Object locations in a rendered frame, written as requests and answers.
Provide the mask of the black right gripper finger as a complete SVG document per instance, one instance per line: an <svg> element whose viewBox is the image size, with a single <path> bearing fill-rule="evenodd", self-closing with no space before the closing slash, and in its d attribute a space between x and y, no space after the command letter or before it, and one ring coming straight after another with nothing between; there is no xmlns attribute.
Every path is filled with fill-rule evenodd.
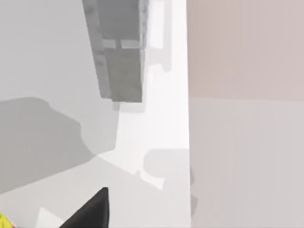
<svg viewBox="0 0 304 228"><path fill-rule="evenodd" d="M103 187L59 228L109 228L109 219L109 191Z"/></svg>

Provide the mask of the yellow object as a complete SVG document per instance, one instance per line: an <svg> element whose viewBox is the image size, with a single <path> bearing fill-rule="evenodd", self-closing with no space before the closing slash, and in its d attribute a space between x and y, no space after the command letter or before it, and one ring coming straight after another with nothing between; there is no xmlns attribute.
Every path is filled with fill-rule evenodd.
<svg viewBox="0 0 304 228"><path fill-rule="evenodd" d="M15 226L2 213L0 213L0 228L15 228Z"/></svg>

